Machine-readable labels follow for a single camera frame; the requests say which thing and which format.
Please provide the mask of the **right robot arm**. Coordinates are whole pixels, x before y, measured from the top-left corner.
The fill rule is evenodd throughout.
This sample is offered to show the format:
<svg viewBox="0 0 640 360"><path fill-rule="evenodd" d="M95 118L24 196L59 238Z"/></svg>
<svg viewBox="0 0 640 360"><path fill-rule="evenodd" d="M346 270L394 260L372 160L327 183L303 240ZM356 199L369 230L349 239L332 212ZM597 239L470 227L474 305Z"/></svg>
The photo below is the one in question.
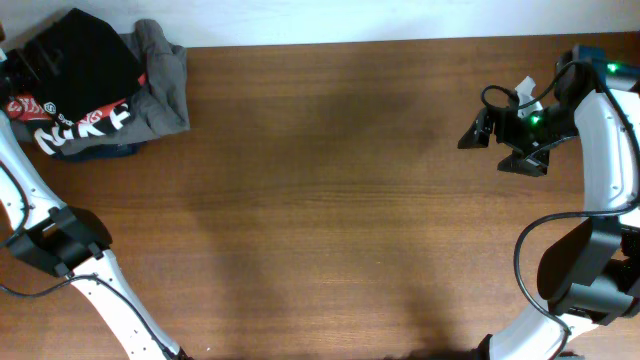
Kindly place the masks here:
<svg viewBox="0 0 640 360"><path fill-rule="evenodd" d="M639 313L639 70L578 45L556 63L553 105L534 86L507 90L504 107L485 103L458 145L505 144L500 171L540 177L553 148L579 139L584 207L543 254L524 311L468 359L566 359L573 339Z"/></svg>

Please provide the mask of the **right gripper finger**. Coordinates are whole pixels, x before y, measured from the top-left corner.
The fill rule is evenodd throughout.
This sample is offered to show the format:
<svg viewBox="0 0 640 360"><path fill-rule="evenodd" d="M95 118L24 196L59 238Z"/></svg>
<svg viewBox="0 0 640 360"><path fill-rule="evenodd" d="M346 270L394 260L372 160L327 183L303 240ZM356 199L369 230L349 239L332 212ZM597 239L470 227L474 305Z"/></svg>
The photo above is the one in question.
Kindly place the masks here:
<svg viewBox="0 0 640 360"><path fill-rule="evenodd" d="M528 157L513 151L498 163L497 170L530 177L545 176L549 166L549 155L549 150L538 151Z"/></svg>
<svg viewBox="0 0 640 360"><path fill-rule="evenodd" d="M470 128L458 141L457 148L487 148L493 129L494 121L491 112L487 108L480 110Z"/></svg>

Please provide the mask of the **black t-shirt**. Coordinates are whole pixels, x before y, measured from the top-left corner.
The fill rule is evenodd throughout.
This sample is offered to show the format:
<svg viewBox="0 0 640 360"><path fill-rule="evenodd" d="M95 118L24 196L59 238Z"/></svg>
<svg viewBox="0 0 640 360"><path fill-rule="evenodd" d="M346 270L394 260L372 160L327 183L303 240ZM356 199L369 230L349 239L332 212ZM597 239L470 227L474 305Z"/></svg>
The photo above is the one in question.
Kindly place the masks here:
<svg viewBox="0 0 640 360"><path fill-rule="evenodd" d="M23 51L37 77L30 93L65 126L141 89L140 61L111 25L78 8L28 41Z"/></svg>

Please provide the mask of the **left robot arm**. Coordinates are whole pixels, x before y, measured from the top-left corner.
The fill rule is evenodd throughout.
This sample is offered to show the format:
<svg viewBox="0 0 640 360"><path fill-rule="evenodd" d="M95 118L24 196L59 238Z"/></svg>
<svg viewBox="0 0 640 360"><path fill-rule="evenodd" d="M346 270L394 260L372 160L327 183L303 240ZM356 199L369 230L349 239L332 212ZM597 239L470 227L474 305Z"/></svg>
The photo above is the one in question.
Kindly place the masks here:
<svg viewBox="0 0 640 360"><path fill-rule="evenodd" d="M73 285L102 316L131 359L186 359L121 272L111 236L95 214L68 206L44 182L1 116L1 204L13 234L1 242L18 260Z"/></svg>

